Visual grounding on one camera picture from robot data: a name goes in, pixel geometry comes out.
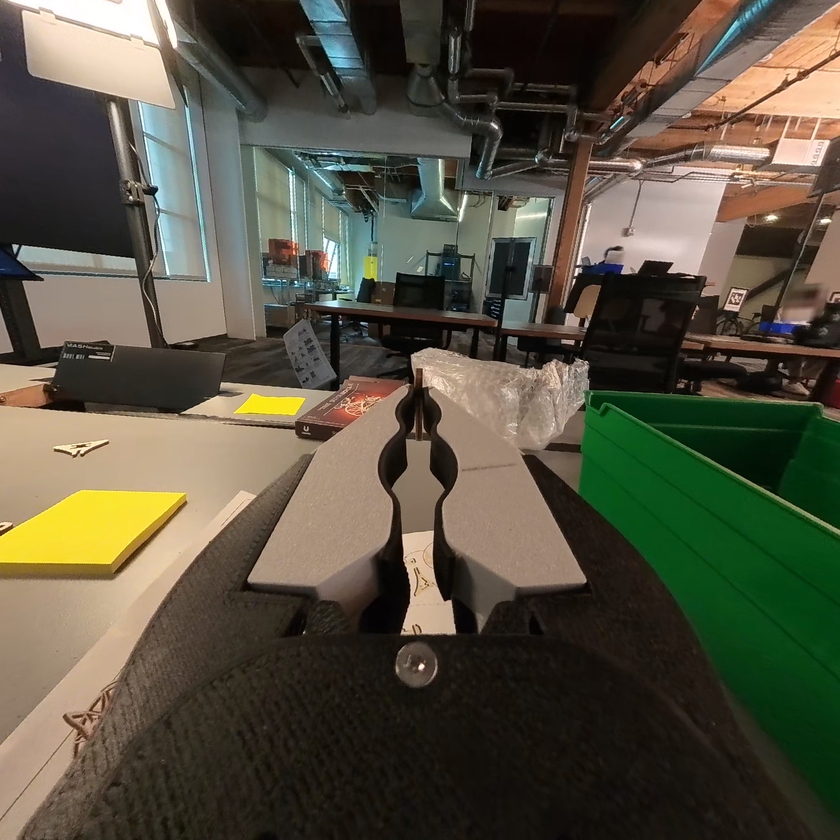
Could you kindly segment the dark red model kit box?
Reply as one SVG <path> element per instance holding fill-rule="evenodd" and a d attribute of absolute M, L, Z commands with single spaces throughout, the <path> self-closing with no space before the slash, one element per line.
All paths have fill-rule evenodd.
<path fill-rule="evenodd" d="M 404 385 L 404 381 L 352 375 L 338 391 L 296 418 L 295 435 L 317 442 L 329 440 Z"/>

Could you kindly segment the black light stand pole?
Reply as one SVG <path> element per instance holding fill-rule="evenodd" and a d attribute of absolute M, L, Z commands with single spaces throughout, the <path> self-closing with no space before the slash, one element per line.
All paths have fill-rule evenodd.
<path fill-rule="evenodd" d="M 153 248 L 146 206 L 146 198 L 152 196 L 151 184 L 144 175 L 140 153 L 133 137 L 128 102 L 108 94 L 101 94 L 100 100 L 108 117 L 118 165 L 120 196 L 128 218 L 129 235 L 140 283 L 143 314 L 150 336 L 150 345 L 156 349 L 165 349 L 167 344 L 154 286 L 156 252 Z"/>

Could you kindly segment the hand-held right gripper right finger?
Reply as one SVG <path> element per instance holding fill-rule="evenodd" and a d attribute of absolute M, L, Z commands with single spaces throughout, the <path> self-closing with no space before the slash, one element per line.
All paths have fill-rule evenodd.
<path fill-rule="evenodd" d="M 442 492 L 432 557 L 441 603 L 424 635 L 480 630 L 502 603 L 587 593 L 587 579 L 516 445 L 434 387 L 423 389 L 429 468 Z"/>

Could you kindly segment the yellow sticky note pad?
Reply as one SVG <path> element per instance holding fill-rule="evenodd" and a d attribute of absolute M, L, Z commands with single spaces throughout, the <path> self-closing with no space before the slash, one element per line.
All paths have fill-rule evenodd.
<path fill-rule="evenodd" d="M 185 504 L 182 492 L 80 490 L 2 536 L 1 575 L 112 576 Z"/>

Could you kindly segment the LED light panel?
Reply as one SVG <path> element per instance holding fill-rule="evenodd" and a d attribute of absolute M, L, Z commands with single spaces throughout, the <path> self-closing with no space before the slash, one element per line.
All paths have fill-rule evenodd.
<path fill-rule="evenodd" d="M 13 1 L 28 73 L 174 110 L 177 36 L 165 1 Z"/>

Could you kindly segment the long wooden table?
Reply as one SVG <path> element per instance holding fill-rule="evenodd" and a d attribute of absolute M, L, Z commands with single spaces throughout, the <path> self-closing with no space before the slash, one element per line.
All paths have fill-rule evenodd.
<path fill-rule="evenodd" d="M 330 321 L 329 360 L 334 371 L 330 389 L 336 391 L 341 384 L 340 375 L 340 328 L 342 321 L 392 324 L 394 322 L 416 322 L 423 326 L 441 329 L 443 332 L 472 330 L 469 357 L 475 359 L 481 330 L 496 331 L 501 325 L 498 320 L 479 313 L 439 311 L 423 308 L 401 308 L 357 301 L 312 302 L 304 306 L 310 312 L 327 316 Z"/>

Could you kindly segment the blue screen on black stand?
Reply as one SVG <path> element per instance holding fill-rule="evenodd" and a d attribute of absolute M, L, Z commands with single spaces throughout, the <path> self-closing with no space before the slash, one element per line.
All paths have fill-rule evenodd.
<path fill-rule="evenodd" d="M 60 348 L 40 345 L 30 309 L 25 282 L 43 282 L 43 277 L 24 266 L 10 244 L 1 244 L 1 311 L 12 352 L 7 357 L 21 364 L 52 364 Z"/>

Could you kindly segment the white printed leaflet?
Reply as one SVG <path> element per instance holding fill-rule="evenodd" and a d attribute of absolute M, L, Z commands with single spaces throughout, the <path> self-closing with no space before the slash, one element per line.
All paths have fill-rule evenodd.
<path fill-rule="evenodd" d="M 309 320 L 300 320 L 289 328 L 283 342 L 302 389 L 321 390 L 333 383 L 336 374 Z"/>

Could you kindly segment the black framed display stand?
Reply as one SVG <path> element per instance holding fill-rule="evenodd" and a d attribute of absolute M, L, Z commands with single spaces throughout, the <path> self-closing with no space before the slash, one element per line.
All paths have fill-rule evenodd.
<path fill-rule="evenodd" d="M 535 237 L 496 237 L 491 241 L 486 277 L 487 311 L 496 322 L 494 354 L 501 340 L 501 328 L 508 301 L 527 301 L 530 297 Z"/>

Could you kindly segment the wooden column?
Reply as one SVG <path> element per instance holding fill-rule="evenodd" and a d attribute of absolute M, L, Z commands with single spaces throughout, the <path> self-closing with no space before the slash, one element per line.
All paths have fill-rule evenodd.
<path fill-rule="evenodd" d="M 593 145 L 593 140 L 579 140 L 570 161 L 570 170 L 563 195 L 560 225 L 555 242 L 552 284 L 547 296 L 547 314 L 564 303 L 565 290 L 572 271 L 575 244 L 578 239 L 583 196 Z"/>

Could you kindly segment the clear plastic bag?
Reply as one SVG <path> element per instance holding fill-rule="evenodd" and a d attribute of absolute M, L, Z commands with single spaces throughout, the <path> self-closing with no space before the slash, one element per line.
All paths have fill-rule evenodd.
<path fill-rule="evenodd" d="M 589 365 L 552 360 L 542 368 L 474 360 L 455 352 L 425 349 L 411 356 L 434 388 L 495 433 L 523 450 L 541 450 L 560 436 L 585 402 Z"/>

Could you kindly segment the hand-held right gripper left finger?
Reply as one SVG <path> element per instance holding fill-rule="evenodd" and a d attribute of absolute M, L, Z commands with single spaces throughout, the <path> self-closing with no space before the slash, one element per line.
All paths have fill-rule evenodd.
<path fill-rule="evenodd" d="M 394 484 L 413 397 L 398 387 L 318 447 L 248 575 L 252 590 L 336 602 L 362 632 L 402 631 L 411 586 Z"/>

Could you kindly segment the green plastic bin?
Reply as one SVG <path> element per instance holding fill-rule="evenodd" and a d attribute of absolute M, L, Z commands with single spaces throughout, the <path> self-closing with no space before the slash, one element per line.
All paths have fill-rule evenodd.
<path fill-rule="evenodd" d="M 717 671 L 838 799 L 838 421 L 813 403 L 591 392 L 580 492 Z"/>

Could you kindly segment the yellow paper sheet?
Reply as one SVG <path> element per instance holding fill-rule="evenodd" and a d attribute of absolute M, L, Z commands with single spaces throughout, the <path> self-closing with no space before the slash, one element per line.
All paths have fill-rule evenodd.
<path fill-rule="evenodd" d="M 271 396 L 250 394 L 234 410 L 237 415 L 259 415 L 268 417 L 295 417 L 304 406 L 307 398 L 300 396 Z"/>

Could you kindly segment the silver ventilation duct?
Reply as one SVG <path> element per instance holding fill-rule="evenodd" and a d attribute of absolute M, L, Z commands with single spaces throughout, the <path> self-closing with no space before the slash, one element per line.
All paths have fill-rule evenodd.
<path fill-rule="evenodd" d="M 466 94 L 460 90 L 462 75 L 450 71 L 446 90 L 438 81 L 434 66 L 415 64 L 407 79 L 409 108 L 418 116 L 442 118 L 459 129 L 482 139 L 476 178 L 488 181 L 501 172 L 494 168 L 501 146 L 503 129 L 495 115 L 499 97 L 494 91 Z"/>

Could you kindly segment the black mesh office chair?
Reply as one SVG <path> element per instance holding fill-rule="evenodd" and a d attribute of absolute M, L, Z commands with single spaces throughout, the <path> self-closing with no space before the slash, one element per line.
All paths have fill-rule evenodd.
<path fill-rule="evenodd" d="M 604 275 L 577 358 L 591 391 L 669 394 L 703 276 Z"/>

